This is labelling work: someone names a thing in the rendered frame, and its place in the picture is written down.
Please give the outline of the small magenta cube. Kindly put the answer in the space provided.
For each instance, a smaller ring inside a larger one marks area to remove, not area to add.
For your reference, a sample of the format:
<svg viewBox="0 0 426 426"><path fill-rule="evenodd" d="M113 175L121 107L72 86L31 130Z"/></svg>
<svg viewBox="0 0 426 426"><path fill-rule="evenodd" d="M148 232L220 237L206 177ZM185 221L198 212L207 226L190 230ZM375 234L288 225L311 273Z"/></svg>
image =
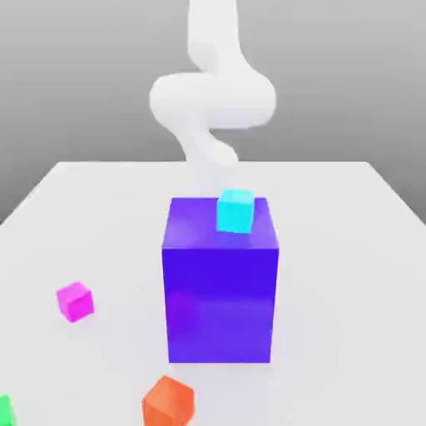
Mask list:
<svg viewBox="0 0 426 426"><path fill-rule="evenodd" d="M70 323L94 313L92 292L81 282L75 282L56 291L60 312Z"/></svg>

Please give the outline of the small orange cube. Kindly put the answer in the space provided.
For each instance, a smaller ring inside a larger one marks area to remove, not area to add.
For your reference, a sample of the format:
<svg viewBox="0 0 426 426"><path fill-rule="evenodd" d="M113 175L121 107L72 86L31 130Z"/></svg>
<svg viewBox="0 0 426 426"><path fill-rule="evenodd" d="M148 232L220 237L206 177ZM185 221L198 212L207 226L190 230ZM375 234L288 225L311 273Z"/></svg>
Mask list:
<svg viewBox="0 0 426 426"><path fill-rule="evenodd" d="M163 375L141 401L144 426L187 426L195 412L193 388Z"/></svg>

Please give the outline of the small cyan cube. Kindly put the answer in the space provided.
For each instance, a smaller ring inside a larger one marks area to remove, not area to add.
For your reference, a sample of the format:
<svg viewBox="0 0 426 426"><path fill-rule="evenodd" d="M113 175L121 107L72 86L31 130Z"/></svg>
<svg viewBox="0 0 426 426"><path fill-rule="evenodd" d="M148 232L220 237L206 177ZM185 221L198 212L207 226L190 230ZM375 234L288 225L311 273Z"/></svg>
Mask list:
<svg viewBox="0 0 426 426"><path fill-rule="evenodd" d="M249 234L254 220L254 193L242 189L224 189L216 206L218 231Z"/></svg>

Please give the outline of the large purple box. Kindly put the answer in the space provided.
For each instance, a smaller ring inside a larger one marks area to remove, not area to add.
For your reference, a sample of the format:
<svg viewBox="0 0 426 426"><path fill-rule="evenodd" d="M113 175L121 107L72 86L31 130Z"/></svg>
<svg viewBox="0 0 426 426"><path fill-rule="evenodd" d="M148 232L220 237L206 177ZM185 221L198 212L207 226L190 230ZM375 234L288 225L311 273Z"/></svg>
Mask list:
<svg viewBox="0 0 426 426"><path fill-rule="evenodd" d="M249 234L216 229L215 198L174 197L162 243L172 363L268 363L279 243L268 202Z"/></svg>

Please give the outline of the small green cube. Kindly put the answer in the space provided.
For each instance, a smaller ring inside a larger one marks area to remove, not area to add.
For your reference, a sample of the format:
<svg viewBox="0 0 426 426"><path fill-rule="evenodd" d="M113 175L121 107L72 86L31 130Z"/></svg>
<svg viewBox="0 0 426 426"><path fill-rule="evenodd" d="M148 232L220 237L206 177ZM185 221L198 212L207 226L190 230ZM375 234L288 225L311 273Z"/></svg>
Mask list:
<svg viewBox="0 0 426 426"><path fill-rule="evenodd" d="M17 426L11 400L6 394L0 395L0 426Z"/></svg>

